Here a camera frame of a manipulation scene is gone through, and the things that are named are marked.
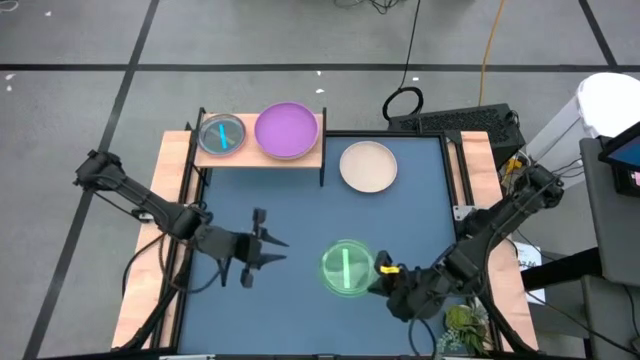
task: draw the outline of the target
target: black cable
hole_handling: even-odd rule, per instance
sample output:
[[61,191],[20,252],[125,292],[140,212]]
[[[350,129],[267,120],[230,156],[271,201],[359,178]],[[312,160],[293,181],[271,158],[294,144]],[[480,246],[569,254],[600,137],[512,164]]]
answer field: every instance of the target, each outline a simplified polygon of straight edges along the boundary
[[581,172],[579,172],[579,173],[577,173],[577,174],[573,174],[573,175],[566,175],[566,176],[565,176],[565,175],[563,175],[563,176],[562,176],[562,178],[563,178],[563,179],[570,179],[570,178],[578,177],[578,176],[580,176],[580,175],[582,175],[582,174],[584,174],[584,171],[581,171]]
[[538,300],[541,304],[544,304],[545,306],[549,307],[550,309],[555,310],[556,312],[559,312],[560,314],[564,315],[566,318],[568,318],[569,320],[573,321],[576,325],[580,326],[581,328],[583,328],[583,329],[584,329],[585,331],[587,331],[588,333],[590,333],[590,334],[592,334],[592,335],[595,335],[595,336],[597,336],[597,337],[601,338],[602,340],[604,340],[604,341],[608,342],[609,344],[611,344],[611,345],[613,345],[613,346],[617,347],[618,349],[620,349],[620,350],[622,350],[622,351],[628,352],[628,353],[629,353],[629,354],[631,354],[631,355],[640,356],[640,352],[637,352],[637,351],[631,350],[631,349],[629,349],[629,348],[626,348],[626,347],[624,347],[624,346],[622,346],[622,345],[618,344],[617,342],[615,342],[615,341],[613,341],[613,340],[609,339],[608,337],[606,337],[606,336],[602,335],[601,333],[599,333],[599,332],[597,332],[597,331],[595,331],[595,330],[591,329],[590,327],[588,327],[588,326],[586,326],[586,325],[583,325],[580,321],[578,321],[578,320],[577,320],[576,318],[574,318],[573,316],[571,316],[571,315],[567,314],[566,312],[564,312],[564,311],[562,311],[562,310],[558,309],[557,307],[555,307],[555,306],[553,306],[553,305],[549,304],[548,302],[542,301],[540,298],[538,298],[537,296],[535,296],[535,295],[531,294],[531,293],[530,293],[530,292],[528,292],[528,291],[527,291],[527,294],[529,294],[529,296],[531,296],[532,298],[534,298],[534,299]]
[[[533,200],[536,199],[536,197],[538,197],[538,195],[542,194],[543,192],[545,192],[549,186],[553,185],[556,181],[558,181],[560,179],[559,176],[555,176],[553,179],[551,179],[551,181],[549,181],[545,186],[543,186],[542,188],[540,188],[540,190],[538,190],[532,197],[531,199],[529,199],[527,202],[525,202],[522,206],[520,206],[518,209],[525,209],[527,207],[527,205],[529,205],[529,203],[531,203]],[[516,216],[519,215],[521,210],[519,210],[518,212],[514,213],[513,215],[511,215],[511,217],[509,217],[503,224],[502,226],[498,227],[497,229],[495,229],[495,231],[493,232],[493,235],[491,235],[491,238],[489,239],[489,241],[487,242],[487,247],[485,249],[485,253],[484,253],[484,269],[482,271],[482,273],[480,274],[480,282],[481,282],[481,289],[480,291],[476,294],[476,296],[479,296],[481,294],[483,294],[486,290],[487,287],[489,285],[489,256],[491,254],[491,243],[493,242],[493,240],[499,236],[502,233],[502,229],[509,224],[511,221],[513,221],[513,219],[516,218]]]
[[125,214],[127,214],[127,215],[131,216],[132,218],[134,218],[134,219],[136,219],[136,220],[140,221],[140,219],[138,219],[138,218],[137,218],[135,215],[133,215],[130,211],[125,210],[125,209],[124,209],[124,208],[122,208],[120,205],[118,205],[118,204],[114,203],[113,201],[111,201],[111,200],[107,199],[106,197],[104,197],[104,196],[103,196],[102,194],[100,194],[99,192],[94,191],[94,192],[93,192],[93,194],[94,194],[95,196],[99,197],[100,199],[102,199],[102,200],[106,201],[107,203],[111,204],[111,206],[115,207],[116,209],[118,209],[118,210],[122,211],[123,213],[125,213]]
[[556,174],[558,171],[563,170],[563,169],[566,169],[566,168],[568,168],[568,167],[571,167],[571,165],[573,165],[573,164],[577,163],[577,162],[578,162],[578,161],[580,161],[580,160],[582,160],[582,157],[579,157],[579,158],[577,158],[577,159],[573,160],[572,162],[570,162],[570,163],[569,163],[569,165],[565,165],[565,166],[563,166],[563,167],[561,167],[561,168],[559,168],[559,169],[555,169],[555,170],[554,170],[554,171],[552,171],[551,173],[552,173],[552,174]]
[[165,235],[167,235],[167,233],[160,234],[160,236],[153,239],[150,243],[143,246],[142,249],[138,250],[135,254],[133,254],[131,259],[127,263],[127,266],[125,266],[124,268],[124,273],[122,273],[122,297],[124,297],[124,292],[125,290],[127,290],[127,278],[129,277],[129,268],[131,268],[131,265],[133,265],[133,262],[136,261],[138,256],[142,255],[142,253],[149,250],[153,245],[155,245],[158,241],[160,241],[160,239],[162,239]]
[[387,100],[385,100],[384,104],[382,105],[382,116],[387,121],[391,121],[391,117],[389,116],[389,104],[398,95],[400,95],[400,94],[402,94],[404,92],[412,92],[412,93],[416,94],[416,96],[418,96],[418,105],[416,105],[415,109],[413,109],[413,111],[411,111],[411,113],[409,113],[409,115],[417,115],[417,114],[419,114],[420,111],[422,110],[422,106],[424,105],[424,95],[422,94],[422,91],[420,89],[418,89],[415,86],[403,87],[404,86],[404,80],[407,77],[407,71],[409,70],[409,59],[411,59],[411,49],[413,48],[413,37],[415,36],[415,33],[416,33],[416,24],[418,22],[418,13],[420,12],[420,2],[421,2],[421,0],[418,0],[418,4],[416,5],[416,12],[415,12],[415,14],[413,16],[413,27],[411,29],[411,40],[409,40],[409,51],[407,52],[407,60],[405,61],[405,64],[404,64],[404,73],[402,74],[402,82],[400,82],[400,86],[398,87],[398,90],[394,91],[393,94],[391,94],[387,98]]
[[369,0],[371,5],[378,11],[378,14],[380,15],[386,14],[389,11],[389,9],[398,5],[398,3],[400,2],[400,0],[383,0],[383,1],[384,2],[380,4],[375,0]]
[[534,249],[535,251],[537,251],[537,252],[540,254],[540,256],[542,256],[543,258],[545,258],[545,259],[547,259],[547,260],[549,260],[549,261],[556,261],[556,260],[558,260],[558,259],[554,259],[554,258],[552,258],[552,257],[550,257],[550,256],[547,256],[547,255],[543,254],[543,253],[542,253],[542,251],[540,251],[540,250],[538,249],[538,247],[537,247],[536,245],[534,245],[534,244],[531,242],[531,240],[527,239],[527,237],[526,237],[526,236],[524,236],[524,234],[520,231],[520,229],[516,229],[516,232],[518,233],[518,235],[520,235],[520,237],[521,237],[522,239],[524,239],[524,241],[528,242],[528,243],[529,243],[529,245],[533,246],[533,249]]
[[629,302],[631,303],[631,320],[633,320],[633,329],[636,331],[636,336],[640,337],[640,330],[638,330],[638,321],[636,320],[636,304],[633,301],[633,296],[631,296],[631,291],[629,291],[629,287],[627,285],[622,285],[624,291],[629,296]]
[[[114,179],[114,178],[112,178],[112,177],[110,177],[110,176],[107,176],[107,175],[100,175],[100,174],[98,174],[98,175],[91,175],[91,176],[90,176],[90,178],[95,178],[95,179],[102,179],[102,180],[109,180],[109,181],[112,181],[112,182],[115,184],[115,186],[114,186],[114,188],[115,188],[115,189],[117,189],[117,188],[119,188],[119,187],[123,187],[123,188],[125,188],[125,189],[128,189],[128,190],[129,190],[129,191],[131,191],[131,192],[134,192],[134,193],[137,191],[136,189],[132,188],[131,186],[129,186],[129,185],[128,185],[127,183],[125,183],[124,181],[118,181],[117,179]],[[134,203],[134,204],[138,204],[138,202],[140,202],[141,204],[139,204],[139,205],[142,205],[142,204],[144,204],[144,203],[146,202],[146,199],[145,199],[144,197],[142,197],[142,196],[141,196],[141,199],[142,199],[141,201],[136,201],[136,199],[132,199],[132,198],[131,198],[131,197],[129,197],[129,196],[124,196],[123,194],[121,194],[121,196],[122,196],[122,197],[124,197],[125,199],[129,200],[130,202]],[[165,219],[164,219],[165,221],[164,221],[164,222],[162,222],[162,221],[160,221],[160,220],[158,220],[158,219],[156,219],[156,220],[157,220],[157,221],[159,221],[159,222],[161,222],[161,223],[164,223],[165,225],[170,225],[170,224],[169,224],[169,221],[170,221],[169,215],[164,211],[164,209],[162,209],[160,206],[158,206],[158,205],[156,205],[156,204],[154,204],[154,203],[152,203],[152,202],[150,202],[149,204],[150,204],[150,205],[153,205],[153,206],[158,210],[158,212],[159,212],[162,216],[164,216],[164,217],[165,217]]]
[[428,303],[425,303],[424,305],[422,305],[422,308],[420,308],[420,310],[411,318],[411,321],[409,322],[409,330],[408,330],[409,346],[411,346],[411,351],[413,351],[413,355],[421,356],[420,352],[418,352],[418,349],[416,348],[416,344],[413,342],[413,326],[416,323],[416,320],[418,320],[422,323],[422,325],[424,325],[425,328],[427,328],[427,331],[429,331],[429,335],[431,336],[431,343],[433,345],[433,351],[431,352],[431,359],[435,359],[437,346],[438,346],[438,344],[436,343],[436,337],[433,334],[433,330],[431,329],[431,326],[429,326],[429,324],[424,319],[418,319],[418,315],[422,312],[422,310],[424,310],[427,307],[427,305]]
[[211,279],[209,279],[206,283],[204,283],[204,285],[200,286],[199,288],[195,288],[195,289],[188,289],[188,288],[183,288],[177,284],[175,284],[173,282],[173,280],[171,279],[171,274],[169,274],[167,272],[167,268],[164,265],[164,259],[163,259],[163,255],[164,255],[164,237],[161,238],[160,240],[160,246],[158,246],[158,262],[160,264],[160,270],[162,270],[162,279],[164,280],[164,282],[166,282],[169,286],[171,286],[172,288],[180,291],[180,292],[184,292],[187,294],[197,294],[199,292],[204,291],[205,289],[207,289],[209,286],[211,286],[211,284],[213,284],[214,281],[216,281],[216,279],[218,278],[218,276],[220,276],[220,271],[221,269],[218,267],[218,271],[216,271],[213,276],[211,277]]
[[411,49],[413,49],[413,37],[416,34],[416,24],[418,23],[418,13],[420,12],[420,2],[418,0],[418,4],[416,5],[416,12],[413,15],[413,27],[411,28],[411,39],[409,40],[409,51],[407,52],[407,60],[404,62],[404,73],[402,74],[402,82],[400,82],[400,86],[398,89],[401,89],[404,85],[404,80],[407,77],[407,70],[409,69],[409,59],[411,59]]

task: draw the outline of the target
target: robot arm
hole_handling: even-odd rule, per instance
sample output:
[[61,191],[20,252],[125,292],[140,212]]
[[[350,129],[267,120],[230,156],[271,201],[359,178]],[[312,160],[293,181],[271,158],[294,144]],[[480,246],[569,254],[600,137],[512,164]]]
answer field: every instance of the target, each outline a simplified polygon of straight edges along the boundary
[[[236,233],[218,226],[211,226],[211,213],[206,213],[195,206],[171,203],[140,183],[128,177],[122,169],[120,158],[109,152],[90,151],[89,158],[76,170],[75,185],[82,186],[85,191],[113,191],[131,203],[150,213],[158,228],[176,239],[187,240],[195,248],[219,264],[227,264],[231,258],[245,263],[241,282],[244,287],[251,287],[253,277],[250,269],[260,269],[265,264],[286,258],[284,255],[262,254],[262,243],[288,246],[270,236],[261,226],[266,220],[266,211],[255,209],[253,214],[253,231]],[[226,284],[228,266],[222,271],[221,282]]]
[[533,352],[493,303],[484,274],[491,250],[529,216],[558,205],[562,195],[558,176],[540,165],[528,168],[516,181],[513,194],[490,209],[472,211],[458,224],[460,240],[430,268],[393,266],[386,251],[378,253],[375,267],[380,278],[369,292],[387,297],[387,308],[402,321],[434,316],[447,296],[477,296],[511,347]]

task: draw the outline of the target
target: green bowl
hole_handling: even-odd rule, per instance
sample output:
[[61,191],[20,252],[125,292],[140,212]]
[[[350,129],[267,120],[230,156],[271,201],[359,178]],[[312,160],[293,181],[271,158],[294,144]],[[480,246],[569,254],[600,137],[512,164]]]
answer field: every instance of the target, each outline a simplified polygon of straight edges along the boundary
[[367,293],[375,280],[373,256],[366,245],[355,240],[340,240],[322,255],[320,276],[336,295],[357,297]]

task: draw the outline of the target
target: wooden table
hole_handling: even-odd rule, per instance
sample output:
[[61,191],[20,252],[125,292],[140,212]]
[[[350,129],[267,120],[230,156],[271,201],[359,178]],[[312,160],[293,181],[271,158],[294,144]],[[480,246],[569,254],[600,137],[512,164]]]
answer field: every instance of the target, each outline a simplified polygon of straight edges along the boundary
[[[178,199],[190,134],[189,131],[167,131],[162,139],[151,190],[168,201]],[[475,205],[489,207],[502,198],[489,138],[484,132],[463,132],[462,144]],[[449,153],[458,203],[464,204],[460,170],[453,146],[449,147]],[[192,202],[195,197],[197,176],[194,174],[191,179],[187,202]],[[141,225],[136,251],[158,235],[160,231],[155,224]],[[507,241],[503,241],[490,255],[489,278],[497,307],[520,337],[529,346],[537,349],[520,268],[513,247]],[[131,268],[113,338],[114,347],[128,341],[145,321],[158,301],[161,285],[162,274],[158,266],[157,252],[151,250],[141,255]],[[169,345],[174,314],[175,299],[165,314],[165,331],[160,341],[161,346]],[[505,341],[503,346],[505,350],[509,349]]]

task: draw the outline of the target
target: cable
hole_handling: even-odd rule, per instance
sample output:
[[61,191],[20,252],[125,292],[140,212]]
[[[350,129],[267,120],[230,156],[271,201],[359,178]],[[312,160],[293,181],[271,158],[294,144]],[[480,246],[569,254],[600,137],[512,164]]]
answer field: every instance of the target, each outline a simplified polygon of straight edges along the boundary
[[566,175],[566,176],[562,176],[562,178],[563,178],[563,179],[570,179],[570,178],[578,177],[578,176],[580,176],[580,175],[582,175],[582,174],[584,174],[584,171],[580,171],[579,173],[574,174],[574,175]]
[[422,312],[422,310],[424,310],[427,307],[427,305],[428,303],[422,305],[422,308],[420,308],[420,310],[411,318],[411,321],[409,322],[409,331],[407,335],[409,337],[409,346],[411,346],[411,351],[413,351],[413,355],[421,356],[420,352],[418,352],[418,349],[416,348],[416,344],[413,342],[413,325],[416,323],[416,320],[420,321],[422,325],[424,325],[424,327],[427,328],[427,331],[429,331],[429,335],[431,336],[431,343],[433,345],[433,351],[431,352],[431,359],[435,359],[437,346],[438,346],[438,344],[436,343],[436,337],[433,334],[433,330],[431,329],[431,326],[429,326],[429,324],[424,319],[418,319],[418,315]]
[[384,0],[382,4],[379,4],[375,0],[369,0],[369,2],[378,11],[378,14],[384,15],[389,11],[389,9],[398,5],[400,0]]
[[[333,0],[333,5],[341,8],[341,9],[351,9],[352,7],[358,6],[362,4],[365,0],[354,0],[350,4],[343,4],[339,0]],[[376,0],[368,0],[371,6],[373,6],[378,14],[384,15],[389,9],[398,5],[400,0],[383,0],[382,4],[377,2]]]
[[131,216],[132,218],[140,221],[140,219],[138,219],[137,217],[135,217],[131,212],[125,210],[124,208],[122,208],[121,206],[119,206],[118,204],[114,203],[113,201],[107,199],[106,197],[104,197],[102,194],[98,193],[97,191],[94,191],[93,194],[97,197],[99,197],[100,199],[106,201],[107,203],[111,204],[111,206],[115,207],[116,209],[122,211],[123,213]]
[[402,74],[402,81],[400,82],[400,86],[398,89],[402,88],[404,85],[404,80],[407,78],[407,70],[409,69],[409,60],[411,59],[411,49],[413,48],[413,37],[416,34],[416,24],[418,22],[418,13],[420,12],[420,2],[418,0],[418,4],[416,5],[416,12],[413,15],[413,27],[411,28],[411,39],[409,40],[409,51],[407,52],[407,60],[404,62],[404,73]]
[[631,291],[629,291],[629,287],[627,285],[622,285],[624,291],[629,296],[629,302],[631,303],[631,319],[633,320],[633,329],[636,331],[636,336],[640,337],[640,330],[638,330],[638,321],[636,320],[636,304],[633,301],[633,296],[631,296]]
[[[133,193],[135,193],[135,192],[136,192],[136,189],[134,189],[134,188],[132,188],[131,186],[129,186],[125,181],[118,181],[117,179],[114,179],[114,178],[112,178],[111,176],[107,176],[107,175],[100,175],[100,174],[98,174],[98,175],[91,175],[91,176],[89,176],[89,178],[113,181],[113,183],[115,184],[114,190],[115,190],[115,189],[117,189],[117,188],[119,188],[119,187],[123,187],[123,188],[128,189],[129,191],[131,191],[131,192],[133,192]],[[130,202],[132,202],[132,203],[134,203],[134,204],[138,204],[138,203],[139,203],[139,204],[138,204],[139,206],[142,206],[142,204],[144,204],[144,203],[147,201],[147,199],[146,199],[144,196],[141,196],[141,197],[140,197],[140,198],[141,198],[141,200],[140,200],[140,201],[136,201],[135,199],[132,199],[132,198],[131,198],[131,197],[129,197],[129,196],[124,196],[124,194],[120,194],[120,195],[121,195],[123,198],[125,198],[125,199],[129,200]],[[152,202],[150,202],[149,204],[150,204],[150,205],[153,205],[153,206],[158,210],[158,212],[159,212],[162,216],[164,216],[164,217],[165,217],[165,219],[164,219],[164,220],[165,220],[164,224],[165,224],[165,225],[170,225],[170,224],[169,224],[169,221],[170,221],[169,215],[164,211],[164,209],[162,209],[160,206],[158,206],[157,204],[154,204],[154,203],[152,203]]]
[[[12,7],[8,7],[8,8],[5,8],[5,7],[4,7],[4,5],[5,5],[5,4],[11,4],[11,3],[13,3],[13,6],[12,6]],[[17,9],[19,5],[20,5],[20,4],[18,3],[18,1],[17,1],[17,0],[6,0],[6,1],[0,1],[0,13],[3,13],[3,12],[12,12],[13,10]]]
[[125,266],[124,268],[124,273],[122,273],[122,297],[124,297],[124,292],[125,290],[127,290],[127,278],[129,277],[129,269],[131,268],[131,265],[133,265],[133,262],[136,261],[138,256],[142,255],[142,253],[149,250],[153,245],[157,244],[158,241],[160,241],[160,239],[162,239],[165,235],[167,235],[167,233],[160,234],[160,236],[153,239],[150,243],[143,246],[140,250],[138,250],[135,254],[133,254],[131,259],[127,263],[127,266]]
[[553,185],[556,181],[558,181],[560,179],[559,176],[555,176],[553,179],[551,179],[551,181],[549,181],[545,186],[543,186],[542,188],[540,188],[540,190],[538,190],[532,197],[531,199],[529,199],[527,202],[525,202],[523,205],[521,205],[518,209],[519,211],[516,212],[515,214],[511,215],[503,224],[502,226],[498,227],[497,229],[495,229],[495,231],[493,232],[493,235],[491,235],[491,238],[489,239],[489,241],[487,242],[487,247],[485,249],[484,252],[484,269],[482,271],[482,273],[480,274],[480,282],[481,282],[481,289],[480,291],[476,294],[476,296],[481,295],[482,293],[484,293],[487,290],[488,284],[489,284],[489,255],[491,254],[490,248],[491,248],[491,243],[493,242],[493,240],[499,236],[502,233],[502,229],[504,229],[504,227],[509,224],[511,221],[513,221],[513,219],[516,218],[516,216],[519,215],[520,209],[525,209],[527,207],[527,205],[529,205],[529,203],[531,203],[533,200],[536,199],[536,197],[538,197],[538,195],[542,194],[545,190],[547,190],[547,188],[549,188],[549,186]]
[[206,283],[204,283],[204,285],[200,286],[199,288],[196,289],[188,289],[188,288],[183,288],[181,286],[178,286],[176,284],[173,283],[173,280],[171,279],[171,274],[169,274],[167,272],[167,269],[164,265],[164,259],[163,259],[163,255],[164,255],[164,251],[163,251],[163,247],[164,247],[164,237],[161,238],[160,240],[160,246],[158,246],[158,262],[160,264],[160,270],[162,270],[162,278],[163,280],[172,288],[180,291],[180,292],[184,292],[187,294],[197,294],[199,292],[204,291],[206,288],[208,288],[209,286],[211,286],[211,284],[213,284],[214,281],[216,281],[216,279],[218,278],[218,276],[220,276],[220,268],[218,268],[218,271],[215,272],[215,274],[213,274],[213,276],[211,277],[211,279],[209,279]]
[[493,21],[493,26],[491,27],[491,34],[489,34],[487,48],[484,50],[484,58],[482,58],[482,69],[480,70],[480,95],[478,96],[478,106],[482,106],[482,99],[484,97],[484,73],[487,69],[487,60],[489,60],[489,54],[491,53],[491,43],[493,42],[493,36],[496,34],[496,29],[498,28],[498,21],[500,20],[500,15],[502,15],[504,3],[505,0],[500,0],[500,7],[498,8],[496,19]]
[[521,237],[522,239],[524,239],[524,241],[526,241],[527,243],[529,243],[529,245],[533,246],[533,249],[534,249],[535,251],[537,251],[538,253],[540,253],[540,256],[542,256],[543,258],[545,258],[545,259],[547,259],[547,260],[549,260],[549,261],[556,261],[556,260],[558,260],[558,259],[554,259],[554,258],[552,258],[552,257],[550,257],[550,256],[547,256],[547,255],[543,254],[543,253],[542,253],[542,251],[540,251],[540,249],[538,249],[538,247],[537,247],[536,245],[534,245],[534,244],[531,242],[531,240],[527,239],[527,237],[526,237],[526,236],[524,236],[524,234],[520,231],[520,229],[516,229],[516,232],[518,233],[518,235],[520,235],[520,237]]
[[411,40],[409,40],[409,51],[407,52],[407,60],[404,63],[404,73],[402,74],[402,81],[400,82],[400,86],[398,90],[394,91],[387,100],[385,100],[382,105],[382,117],[384,117],[387,121],[391,121],[391,117],[389,116],[389,104],[400,94],[404,92],[412,92],[416,94],[418,97],[418,105],[416,105],[415,109],[411,111],[408,115],[417,115],[422,110],[422,106],[424,105],[424,95],[422,94],[422,90],[418,89],[415,86],[404,86],[404,80],[407,78],[407,71],[409,70],[409,59],[411,59],[411,49],[413,48],[413,37],[416,33],[416,24],[418,22],[418,13],[420,12],[420,3],[421,0],[418,0],[418,4],[416,5],[416,12],[413,16],[413,27],[411,29]]
[[333,0],[333,5],[339,7],[340,9],[351,9],[354,6],[360,5],[364,0],[355,0],[351,4],[341,4],[340,0]]
[[551,173],[556,174],[558,171],[560,171],[560,170],[564,170],[564,169],[566,169],[566,168],[568,168],[568,167],[571,167],[573,164],[577,163],[577,162],[578,162],[578,161],[580,161],[580,160],[582,160],[582,158],[581,158],[581,157],[579,157],[579,158],[577,158],[577,159],[573,160],[573,161],[572,161],[572,162],[570,162],[568,165],[565,165],[565,166],[562,166],[562,167],[560,167],[560,168],[558,168],[558,169],[553,170]]
[[558,309],[557,307],[555,307],[555,306],[553,306],[553,305],[549,304],[548,302],[542,301],[540,298],[538,298],[537,296],[535,296],[535,295],[531,294],[530,292],[528,292],[528,291],[527,291],[526,293],[527,293],[527,294],[529,294],[529,296],[531,296],[532,298],[534,298],[534,299],[538,300],[541,304],[544,304],[545,306],[549,307],[550,309],[555,310],[556,312],[559,312],[560,314],[564,315],[566,318],[568,318],[569,320],[573,321],[576,325],[580,326],[581,328],[583,328],[583,329],[584,329],[585,331],[587,331],[588,333],[590,333],[590,334],[592,334],[592,335],[595,335],[595,336],[597,336],[597,337],[601,338],[602,340],[604,340],[604,341],[608,342],[609,344],[611,344],[611,345],[613,345],[613,346],[617,347],[618,349],[620,349],[620,350],[622,350],[622,351],[625,351],[625,352],[627,352],[627,353],[629,353],[629,354],[631,354],[631,355],[640,356],[640,352],[637,352],[637,351],[631,350],[631,349],[629,349],[629,348],[626,348],[626,347],[624,347],[624,346],[622,346],[622,345],[618,344],[617,342],[615,342],[615,341],[611,340],[610,338],[608,338],[608,337],[606,337],[606,336],[602,335],[601,333],[599,333],[599,332],[597,332],[597,331],[595,331],[595,330],[593,330],[593,329],[589,328],[589,327],[588,327],[588,326],[586,326],[586,325],[583,325],[580,321],[578,321],[578,320],[577,320],[576,318],[574,318],[573,316],[571,316],[571,315],[567,314],[566,312],[564,312],[564,311],[562,311],[562,310]]

